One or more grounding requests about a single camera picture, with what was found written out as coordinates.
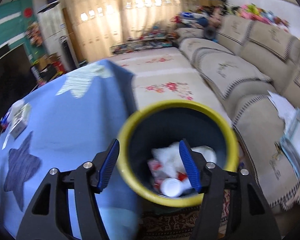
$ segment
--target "dark blue star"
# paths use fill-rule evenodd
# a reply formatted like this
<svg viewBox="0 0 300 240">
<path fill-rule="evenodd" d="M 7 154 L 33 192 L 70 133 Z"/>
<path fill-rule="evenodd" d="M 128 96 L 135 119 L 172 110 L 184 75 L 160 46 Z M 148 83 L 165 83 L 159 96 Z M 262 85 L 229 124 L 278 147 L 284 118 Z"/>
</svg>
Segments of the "dark blue star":
<svg viewBox="0 0 300 240">
<path fill-rule="evenodd" d="M 23 210 L 24 183 L 40 168 L 41 160 L 29 153 L 32 133 L 22 142 L 19 149 L 9 151 L 9 171 L 3 185 L 5 192 L 13 191 L 20 210 Z"/>
</svg>

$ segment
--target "beige sofa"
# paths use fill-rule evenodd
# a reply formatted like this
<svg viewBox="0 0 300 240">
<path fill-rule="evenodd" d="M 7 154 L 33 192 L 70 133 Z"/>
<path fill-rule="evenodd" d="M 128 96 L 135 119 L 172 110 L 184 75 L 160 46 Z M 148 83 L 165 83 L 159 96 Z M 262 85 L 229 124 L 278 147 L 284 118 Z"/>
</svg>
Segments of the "beige sofa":
<svg viewBox="0 0 300 240">
<path fill-rule="evenodd" d="M 179 49 L 233 121 L 246 165 L 285 235 L 300 216 L 300 207 L 293 205 L 300 204 L 300 180 L 286 156 L 279 155 L 275 142 L 284 122 L 267 95 L 277 93 L 300 108 L 300 41 L 275 26 L 232 15 L 224 17 L 218 44 L 179 30 L 183 33 L 193 38 L 181 38 Z"/>
</svg>

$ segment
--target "beige curtain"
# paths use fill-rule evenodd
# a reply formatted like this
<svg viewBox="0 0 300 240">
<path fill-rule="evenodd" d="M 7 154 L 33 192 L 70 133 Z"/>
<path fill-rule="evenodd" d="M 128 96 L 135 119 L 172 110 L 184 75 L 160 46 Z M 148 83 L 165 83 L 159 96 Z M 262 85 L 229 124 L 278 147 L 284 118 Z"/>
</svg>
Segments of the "beige curtain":
<svg viewBox="0 0 300 240">
<path fill-rule="evenodd" d="M 60 0 L 66 7 L 82 52 L 89 62 L 110 56 L 109 48 L 139 37 L 154 24 L 171 28 L 169 20 L 195 0 Z"/>
</svg>

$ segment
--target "teal wall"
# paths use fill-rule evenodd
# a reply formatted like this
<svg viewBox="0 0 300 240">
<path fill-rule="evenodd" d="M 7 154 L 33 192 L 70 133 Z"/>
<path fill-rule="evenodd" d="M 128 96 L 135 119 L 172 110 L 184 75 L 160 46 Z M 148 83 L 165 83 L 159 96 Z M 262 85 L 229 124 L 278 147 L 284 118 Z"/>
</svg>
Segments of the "teal wall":
<svg viewBox="0 0 300 240">
<path fill-rule="evenodd" d="M 19 34 L 24 33 L 27 30 L 28 25 L 37 20 L 34 12 L 30 18 L 24 16 L 24 10 L 26 8 L 33 8 L 32 0 L 16 0 L 0 6 L 0 19 L 16 13 L 21 13 L 20 16 L 0 24 L 0 45 L 16 36 L 18 37 Z M 44 46 L 32 46 L 26 37 L 9 44 L 9 47 L 10 49 L 13 49 L 22 43 L 24 43 L 27 55 L 32 55 L 32 62 L 45 54 Z"/>
</svg>

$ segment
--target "sofa backrest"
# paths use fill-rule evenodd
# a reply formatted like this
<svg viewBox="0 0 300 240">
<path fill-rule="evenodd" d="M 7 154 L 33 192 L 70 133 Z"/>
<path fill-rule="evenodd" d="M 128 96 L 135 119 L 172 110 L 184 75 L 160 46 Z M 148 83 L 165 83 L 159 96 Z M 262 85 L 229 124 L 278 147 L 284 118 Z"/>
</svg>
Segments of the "sofa backrest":
<svg viewBox="0 0 300 240">
<path fill-rule="evenodd" d="M 225 16 L 218 42 L 273 80 L 276 91 L 300 108 L 300 40 L 277 26 Z"/>
</svg>

